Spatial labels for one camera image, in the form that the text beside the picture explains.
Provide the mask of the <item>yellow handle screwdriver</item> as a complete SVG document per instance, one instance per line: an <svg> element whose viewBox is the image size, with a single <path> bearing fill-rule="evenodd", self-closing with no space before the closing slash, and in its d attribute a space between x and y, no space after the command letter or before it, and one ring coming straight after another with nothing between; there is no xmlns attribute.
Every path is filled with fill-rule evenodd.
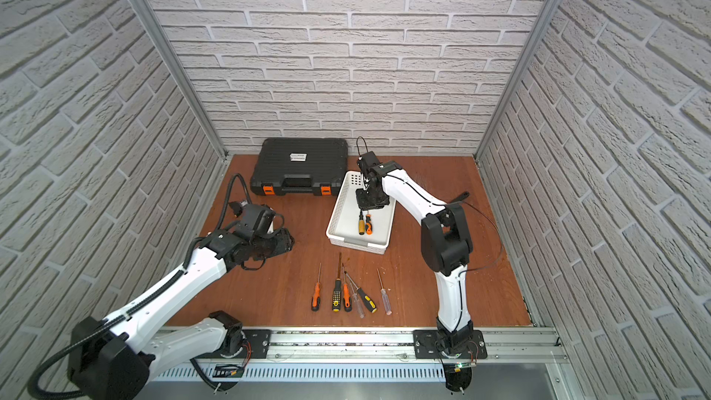
<svg viewBox="0 0 711 400"><path fill-rule="evenodd" d="M365 225L365 217L363 211L359 212L359 217L358 217L358 234L359 235L365 235L366 234L366 225Z"/></svg>

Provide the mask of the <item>orange black screwdriver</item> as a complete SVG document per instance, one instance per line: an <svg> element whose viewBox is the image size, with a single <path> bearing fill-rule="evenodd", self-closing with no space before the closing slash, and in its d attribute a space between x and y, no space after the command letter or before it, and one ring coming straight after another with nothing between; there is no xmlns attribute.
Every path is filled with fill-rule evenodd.
<svg viewBox="0 0 711 400"><path fill-rule="evenodd" d="M373 233L373 225L372 225L372 219L371 219L370 213L366 214L366 217L365 217L365 225L366 225L366 234L367 234L367 235L372 235L372 233Z"/></svg>
<svg viewBox="0 0 711 400"><path fill-rule="evenodd" d="M311 297L311 310L312 311L318 311L320 309L320 300L321 300L321 269L322 265L318 267L318 277L317 281L314 287L314 292Z"/></svg>

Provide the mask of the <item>black yellow long screwdriver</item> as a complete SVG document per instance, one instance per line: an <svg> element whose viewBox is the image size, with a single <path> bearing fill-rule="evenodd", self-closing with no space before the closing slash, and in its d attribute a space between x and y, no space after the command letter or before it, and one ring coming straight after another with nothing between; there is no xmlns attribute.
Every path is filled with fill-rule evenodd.
<svg viewBox="0 0 711 400"><path fill-rule="evenodd" d="M331 297L331 309L333 312L339 312L343 305L343 289L341 280L342 255L339 255L338 265L336 270L336 279Z"/></svg>

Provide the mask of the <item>clear handle tester screwdriver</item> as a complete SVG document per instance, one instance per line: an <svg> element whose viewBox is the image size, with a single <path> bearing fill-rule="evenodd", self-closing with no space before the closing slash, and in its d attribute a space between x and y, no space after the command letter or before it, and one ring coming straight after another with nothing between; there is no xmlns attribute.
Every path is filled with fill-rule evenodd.
<svg viewBox="0 0 711 400"><path fill-rule="evenodd" d="M387 316L391 316L393 314L392 304L391 304L391 301L390 301L390 298L388 295L388 291L384 287L383 276L381 276L381 269L380 268L377 268L377 275L378 275L379 284L381 287L380 292L381 292L381 300L383 300L383 309L384 309L385 314Z"/></svg>

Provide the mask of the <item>orange handle screwdriver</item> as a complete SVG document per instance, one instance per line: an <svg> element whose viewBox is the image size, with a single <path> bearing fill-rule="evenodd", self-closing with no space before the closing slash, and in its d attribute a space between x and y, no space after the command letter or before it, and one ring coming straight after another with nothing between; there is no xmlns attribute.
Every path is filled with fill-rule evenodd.
<svg viewBox="0 0 711 400"><path fill-rule="evenodd" d="M352 300L349 287L347 285L346 279L343 279L343 305L345 312L352 311Z"/></svg>

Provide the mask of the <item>clear handle small screwdriver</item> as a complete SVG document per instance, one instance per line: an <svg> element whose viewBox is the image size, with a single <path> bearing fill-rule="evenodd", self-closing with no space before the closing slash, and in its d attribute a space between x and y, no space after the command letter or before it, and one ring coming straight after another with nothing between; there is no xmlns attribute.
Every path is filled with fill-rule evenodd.
<svg viewBox="0 0 711 400"><path fill-rule="evenodd" d="M347 287L350 290L352 304L355 306L355 308L357 310L357 314L359 315L359 318L364 319L365 318L364 307L362 305L361 300L357 296L355 286L349 280L347 280L346 282L347 282Z"/></svg>

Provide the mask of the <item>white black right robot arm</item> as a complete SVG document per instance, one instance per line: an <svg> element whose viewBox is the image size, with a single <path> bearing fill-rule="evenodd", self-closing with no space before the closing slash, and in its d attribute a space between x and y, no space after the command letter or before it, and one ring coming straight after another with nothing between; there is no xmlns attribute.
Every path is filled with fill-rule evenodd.
<svg viewBox="0 0 711 400"><path fill-rule="evenodd" d="M382 162L368 151L357 159L364 187L355 192L364 211L400 204L420 224L421 255L434 272L439 309L436 348L448 357L481 355L468 312L466 275L473 244L461 203L439 199L414 181L401 165Z"/></svg>

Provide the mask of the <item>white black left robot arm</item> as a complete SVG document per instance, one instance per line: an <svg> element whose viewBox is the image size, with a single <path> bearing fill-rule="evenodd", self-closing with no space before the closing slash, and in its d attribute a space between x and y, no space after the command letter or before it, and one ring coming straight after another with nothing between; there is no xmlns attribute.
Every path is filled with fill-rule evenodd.
<svg viewBox="0 0 711 400"><path fill-rule="evenodd" d="M157 332L189 301L234 268L285 254L294 237L275 228L283 215L245 203L237 220L192 241L183 263L124 307L102 320L87 317L70 344L41 363L27 383L35 399L133 399L162 372L189 359L243 347L242 324L216 311L198 324L165 336Z"/></svg>

